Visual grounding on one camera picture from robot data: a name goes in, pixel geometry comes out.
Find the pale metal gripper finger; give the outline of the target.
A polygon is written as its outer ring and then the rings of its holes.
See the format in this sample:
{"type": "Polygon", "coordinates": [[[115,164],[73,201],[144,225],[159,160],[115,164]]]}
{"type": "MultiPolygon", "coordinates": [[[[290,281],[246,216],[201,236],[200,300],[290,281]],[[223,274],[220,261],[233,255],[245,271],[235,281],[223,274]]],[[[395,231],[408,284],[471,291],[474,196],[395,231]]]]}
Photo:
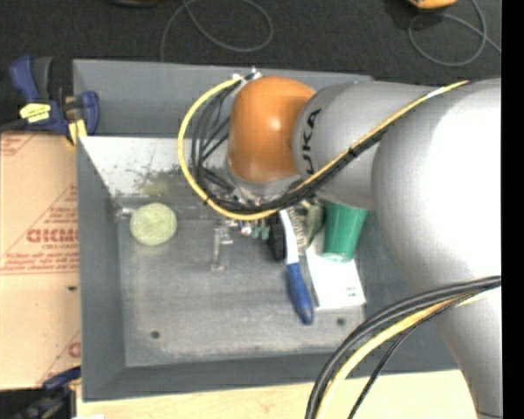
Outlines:
{"type": "Polygon", "coordinates": [[[223,271],[230,266],[233,239],[228,227],[216,227],[214,230],[213,259],[211,269],[223,271]]]}

